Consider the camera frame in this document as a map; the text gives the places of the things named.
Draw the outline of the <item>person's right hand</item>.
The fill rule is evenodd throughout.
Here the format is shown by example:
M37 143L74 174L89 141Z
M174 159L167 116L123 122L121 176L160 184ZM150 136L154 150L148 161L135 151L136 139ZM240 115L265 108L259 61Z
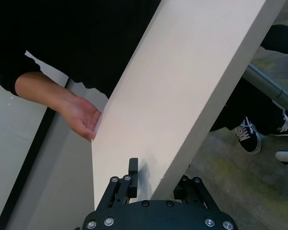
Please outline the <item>person's right hand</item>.
M82 97L72 97L64 100L59 110L70 128L79 136L91 141L101 112Z

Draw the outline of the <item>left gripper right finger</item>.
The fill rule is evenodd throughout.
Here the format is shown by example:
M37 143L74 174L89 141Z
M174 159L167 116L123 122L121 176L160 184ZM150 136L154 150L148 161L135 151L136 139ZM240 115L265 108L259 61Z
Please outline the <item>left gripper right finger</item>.
M173 194L176 200L181 200L183 203L217 211L217 204L199 177L190 179L188 176L183 175Z

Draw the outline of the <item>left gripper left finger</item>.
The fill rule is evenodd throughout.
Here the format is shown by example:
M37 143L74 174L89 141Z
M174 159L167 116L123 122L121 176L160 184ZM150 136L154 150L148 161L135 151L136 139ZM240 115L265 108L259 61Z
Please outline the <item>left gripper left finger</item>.
M99 208L111 208L129 204L131 198L137 197L138 158L129 159L128 174L122 178L113 176L99 202Z

